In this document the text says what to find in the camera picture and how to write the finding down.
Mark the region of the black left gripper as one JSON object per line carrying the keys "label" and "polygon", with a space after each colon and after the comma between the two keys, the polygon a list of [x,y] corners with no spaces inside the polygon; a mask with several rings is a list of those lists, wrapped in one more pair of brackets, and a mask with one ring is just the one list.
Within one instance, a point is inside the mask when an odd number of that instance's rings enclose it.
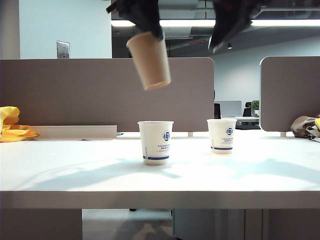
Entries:
{"label": "black left gripper", "polygon": [[120,18],[130,21],[144,31],[151,31],[159,41],[164,40],[164,32],[160,25],[158,0],[116,0],[106,12],[118,12]]}

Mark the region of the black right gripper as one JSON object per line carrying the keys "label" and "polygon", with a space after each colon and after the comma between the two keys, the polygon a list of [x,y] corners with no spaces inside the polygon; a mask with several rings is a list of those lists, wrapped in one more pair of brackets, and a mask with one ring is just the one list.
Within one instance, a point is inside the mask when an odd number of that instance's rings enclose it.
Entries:
{"label": "black right gripper", "polygon": [[213,0],[216,20],[208,49],[212,49],[215,53],[231,38],[250,27],[252,24],[250,18],[271,2],[271,0]]}

